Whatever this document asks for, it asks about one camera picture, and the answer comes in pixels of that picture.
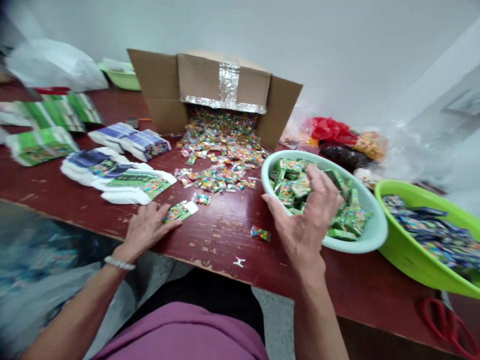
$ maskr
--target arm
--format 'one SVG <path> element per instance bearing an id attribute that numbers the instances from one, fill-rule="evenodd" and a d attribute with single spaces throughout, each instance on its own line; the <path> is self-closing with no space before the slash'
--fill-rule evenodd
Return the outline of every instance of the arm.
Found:
<path id="1" fill-rule="evenodd" d="M 133 263 L 168 231 L 181 224 L 162 221 L 170 208 L 156 202 L 141 206 L 128 225 L 124 243 L 112 257 Z M 95 339 L 126 270 L 106 264 L 23 353 L 22 360 L 81 360 Z"/>
<path id="2" fill-rule="evenodd" d="M 302 214 L 288 216 L 278 200 L 262 195 L 297 277 L 295 355 L 298 360 L 348 360 L 320 256 L 322 240 L 343 199 L 316 166 L 309 165 L 307 174 L 312 192 Z"/>

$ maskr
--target red plastic bag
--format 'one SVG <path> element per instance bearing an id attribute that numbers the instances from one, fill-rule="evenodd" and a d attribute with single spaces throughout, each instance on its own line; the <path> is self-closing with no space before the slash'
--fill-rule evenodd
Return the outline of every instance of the red plastic bag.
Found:
<path id="1" fill-rule="evenodd" d="M 314 117 L 311 137 L 316 140 L 334 141 L 347 145 L 357 143 L 357 136 L 350 132 L 350 127 L 343 122 L 333 120 L 331 117 Z"/>

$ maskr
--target white bracelet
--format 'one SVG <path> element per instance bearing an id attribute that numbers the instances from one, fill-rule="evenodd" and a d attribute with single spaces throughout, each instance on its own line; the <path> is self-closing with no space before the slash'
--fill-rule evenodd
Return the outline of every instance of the white bracelet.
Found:
<path id="1" fill-rule="evenodd" d="M 113 265 L 114 267 L 117 267 L 117 268 L 120 268 L 120 269 L 124 269 L 124 270 L 128 270 L 128 271 L 135 269 L 135 265 L 129 264 L 128 262 L 123 262 L 123 261 L 120 261 L 120 260 L 116 260 L 113 257 L 111 257 L 110 255 L 107 256 L 105 259 L 103 259 L 103 261 L 105 261 L 107 264 Z"/>

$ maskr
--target worn table surface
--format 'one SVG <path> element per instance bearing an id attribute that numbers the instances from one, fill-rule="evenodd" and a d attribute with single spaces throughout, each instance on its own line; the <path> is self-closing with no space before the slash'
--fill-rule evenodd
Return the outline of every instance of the worn table surface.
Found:
<path id="1" fill-rule="evenodd" d="M 110 89 L 89 93 L 106 125 L 124 122 L 129 117 L 148 118 L 149 112 L 140 92 Z M 28 101 L 31 97 L 17 84 L 3 85 L 0 101 Z M 145 128 L 149 122 L 141 122 Z M 9 131 L 27 128 L 8 127 Z M 97 147 L 86 135 L 76 136 L 81 149 Z M 172 146 L 177 139 L 171 139 Z M 173 173 L 187 167 L 186 158 L 174 149 L 151 160 L 154 169 Z M 0 198 L 27 206 L 64 222 L 122 239 L 137 205 L 115 205 L 100 198 L 100 191 L 82 186 L 60 173 L 61 160 L 33 167 L 22 167 L 10 158 L 8 149 L 0 148 L 3 176 L 0 177 Z M 210 160 L 198 159 L 194 170 L 206 169 Z M 260 177 L 260 170 L 248 176 Z M 196 189 L 184 189 L 177 182 L 155 201 L 176 204 L 190 200 Z M 208 269 L 233 279 L 287 297 L 293 297 L 295 278 L 288 259 L 279 246 L 273 219 L 255 189 L 214 194 L 209 206 L 186 219 L 153 251 Z M 263 242 L 250 236 L 252 225 L 272 231 L 272 241 Z M 439 342 L 423 323 L 418 303 L 433 296 L 433 290 L 398 271 L 378 252 L 347 254 L 328 248 L 322 250 L 326 262 L 328 289 L 337 315 L 366 324 L 416 342 L 451 351 Z M 241 268 L 233 263 L 245 259 Z M 455 310 L 480 343 L 479 302 L 452 295 Z"/>

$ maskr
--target plastic basin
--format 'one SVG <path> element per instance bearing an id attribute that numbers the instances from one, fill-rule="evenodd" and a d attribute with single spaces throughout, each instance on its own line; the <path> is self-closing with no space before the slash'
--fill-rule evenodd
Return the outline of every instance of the plastic basin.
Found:
<path id="1" fill-rule="evenodd" d="M 323 245 L 327 248 L 338 250 L 344 253 L 363 254 L 374 251 L 381 247 L 387 238 L 387 219 L 380 207 L 380 204 L 370 191 L 351 173 L 338 166 L 334 162 L 327 160 L 324 157 L 298 150 L 284 150 L 274 152 L 272 155 L 266 158 L 261 168 L 261 183 L 263 189 L 267 194 L 274 197 L 277 195 L 269 182 L 269 174 L 274 169 L 275 163 L 280 159 L 304 159 L 317 164 L 322 169 L 335 169 L 344 179 L 353 179 L 353 187 L 358 190 L 358 198 L 361 206 L 369 212 L 373 213 L 373 217 L 368 221 L 363 230 L 363 234 L 357 241 L 342 241 L 335 238 L 325 236 Z M 288 209 L 283 206 L 283 209 L 288 215 L 292 215 Z"/>
<path id="2" fill-rule="evenodd" d="M 383 180 L 375 187 L 375 196 L 388 220 L 388 238 L 379 249 L 380 253 L 397 269 L 419 283 L 433 289 L 480 299 L 480 288 L 443 265 L 395 220 L 382 201 L 382 196 L 385 195 L 398 195 L 408 206 L 426 206 L 446 211 L 446 218 L 450 222 L 469 229 L 477 241 L 480 239 L 479 219 L 443 197 L 406 182 Z"/>
<path id="3" fill-rule="evenodd" d="M 122 62 L 122 64 L 132 67 L 132 64 L 129 62 Z M 110 78 L 111 82 L 117 85 L 120 89 L 140 91 L 140 84 L 137 79 L 137 75 L 134 73 L 124 73 L 120 71 L 111 71 L 103 63 L 99 63 L 98 67 L 100 70 L 105 72 Z"/>

